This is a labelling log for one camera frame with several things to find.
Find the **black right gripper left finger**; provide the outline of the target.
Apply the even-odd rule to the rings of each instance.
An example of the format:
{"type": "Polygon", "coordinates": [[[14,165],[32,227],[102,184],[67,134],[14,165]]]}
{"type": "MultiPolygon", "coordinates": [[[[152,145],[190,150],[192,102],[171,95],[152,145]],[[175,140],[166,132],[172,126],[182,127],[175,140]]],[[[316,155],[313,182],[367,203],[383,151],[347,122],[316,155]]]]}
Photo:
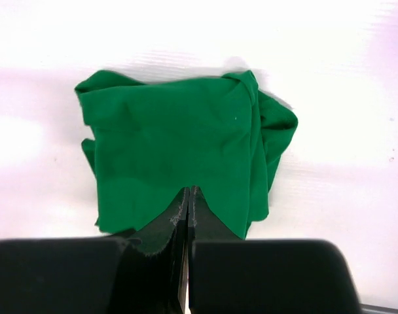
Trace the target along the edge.
{"type": "Polygon", "coordinates": [[[0,240],[0,313],[182,313],[188,200],[140,230],[0,240]]]}

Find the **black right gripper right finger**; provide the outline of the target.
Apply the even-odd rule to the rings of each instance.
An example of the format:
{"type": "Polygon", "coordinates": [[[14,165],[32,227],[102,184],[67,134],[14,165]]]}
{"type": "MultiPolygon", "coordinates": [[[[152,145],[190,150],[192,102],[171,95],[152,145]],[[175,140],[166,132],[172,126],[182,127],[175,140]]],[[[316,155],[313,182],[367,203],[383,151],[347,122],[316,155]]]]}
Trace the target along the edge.
{"type": "Polygon", "coordinates": [[[347,262],[320,239],[237,237],[197,186],[189,198],[192,313],[360,313],[347,262]]]}

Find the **green t shirt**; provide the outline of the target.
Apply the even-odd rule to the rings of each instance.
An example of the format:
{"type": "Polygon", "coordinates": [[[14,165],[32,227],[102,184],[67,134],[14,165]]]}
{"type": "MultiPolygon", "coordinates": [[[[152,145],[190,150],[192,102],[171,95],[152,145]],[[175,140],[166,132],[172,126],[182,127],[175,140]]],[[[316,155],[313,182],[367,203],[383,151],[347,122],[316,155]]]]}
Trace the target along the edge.
{"type": "Polygon", "coordinates": [[[96,178],[97,227],[140,229],[184,187],[244,238],[268,216],[268,193],[296,115],[251,71],[144,83],[98,71],[75,87],[93,133],[82,142],[96,178]]]}

